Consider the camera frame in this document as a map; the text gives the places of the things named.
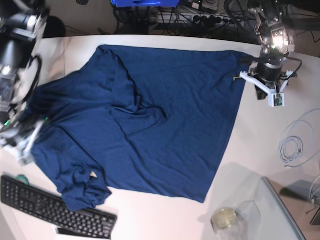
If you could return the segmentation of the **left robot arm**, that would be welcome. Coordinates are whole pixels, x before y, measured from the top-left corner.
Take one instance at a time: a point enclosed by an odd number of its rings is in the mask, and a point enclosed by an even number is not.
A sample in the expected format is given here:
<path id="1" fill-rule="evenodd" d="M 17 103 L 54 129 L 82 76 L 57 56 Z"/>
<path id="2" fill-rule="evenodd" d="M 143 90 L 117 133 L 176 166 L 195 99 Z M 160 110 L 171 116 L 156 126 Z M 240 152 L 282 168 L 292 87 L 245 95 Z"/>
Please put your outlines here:
<path id="1" fill-rule="evenodd" d="M 283 71 L 290 54 L 295 51 L 293 37 L 282 20 L 281 5 L 276 0 L 249 0 L 244 7 L 237 2 L 239 13 L 231 10 L 232 1 L 224 3 L 228 17 L 238 29 L 256 37 L 261 45 L 259 57 L 249 56 L 242 60 L 250 65 L 233 79 L 245 80 L 255 86 L 258 100 L 268 100 L 270 107 L 285 106 L 284 90 L 290 78 L 296 77 L 296 70 Z"/>

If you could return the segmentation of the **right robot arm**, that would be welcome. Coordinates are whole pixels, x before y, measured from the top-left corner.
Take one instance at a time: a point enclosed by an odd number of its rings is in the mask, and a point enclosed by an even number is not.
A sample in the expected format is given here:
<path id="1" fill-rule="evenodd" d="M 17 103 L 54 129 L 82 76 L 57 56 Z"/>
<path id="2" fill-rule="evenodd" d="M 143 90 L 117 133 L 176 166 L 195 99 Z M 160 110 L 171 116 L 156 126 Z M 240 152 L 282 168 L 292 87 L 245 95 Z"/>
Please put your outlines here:
<path id="1" fill-rule="evenodd" d="M 24 105 L 39 83 L 42 58 L 35 54 L 43 38 L 50 10 L 44 0 L 2 0 L 0 2 L 0 145 L 17 146 L 26 134 L 18 123 Z M 29 90 L 19 73 L 37 61 Z"/>

